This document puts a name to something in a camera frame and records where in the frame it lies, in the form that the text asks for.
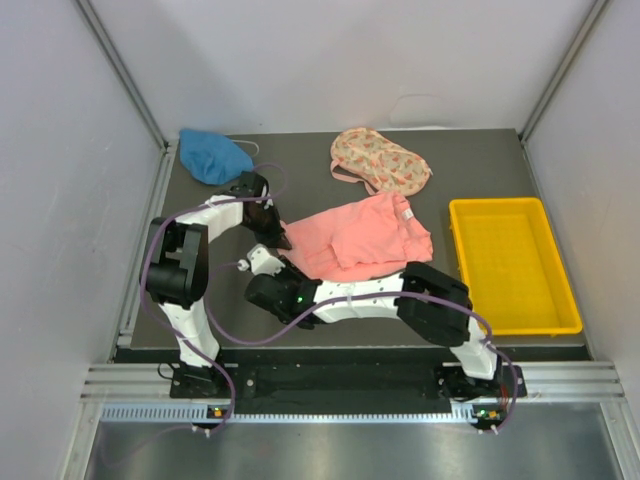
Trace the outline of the pink t shirt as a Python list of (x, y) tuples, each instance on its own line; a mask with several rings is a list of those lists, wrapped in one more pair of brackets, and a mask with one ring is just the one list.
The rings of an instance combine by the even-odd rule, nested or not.
[(281, 254), (311, 279), (366, 281), (434, 255), (431, 233), (398, 193), (377, 194), (284, 228), (292, 248)]

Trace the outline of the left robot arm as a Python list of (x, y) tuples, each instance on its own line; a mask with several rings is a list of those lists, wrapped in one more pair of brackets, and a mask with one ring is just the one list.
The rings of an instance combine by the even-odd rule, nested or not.
[(140, 273), (140, 294), (159, 306), (180, 348), (173, 370), (173, 398), (214, 398), (229, 391), (225, 370), (214, 364), (220, 353), (204, 307), (209, 282), (209, 245), (229, 229), (243, 226), (257, 241), (239, 267), (253, 274), (249, 297), (273, 309), (289, 309), (287, 294), (302, 275), (274, 250), (291, 244), (281, 225), (268, 181), (242, 173), (230, 189), (195, 208), (151, 221)]

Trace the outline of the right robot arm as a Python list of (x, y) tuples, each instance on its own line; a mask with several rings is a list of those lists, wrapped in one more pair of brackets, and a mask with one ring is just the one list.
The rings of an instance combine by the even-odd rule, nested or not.
[(468, 287), (425, 263), (410, 262), (398, 273), (352, 283), (311, 280), (286, 266), (255, 274), (245, 298), (285, 325), (398, 320), (454, 355), (457, 365), (436, 370), (440, 390), (453, 400), (513, 399), (524, 386), (517, 367), (493, 345), (489, 324), (473, 311)]

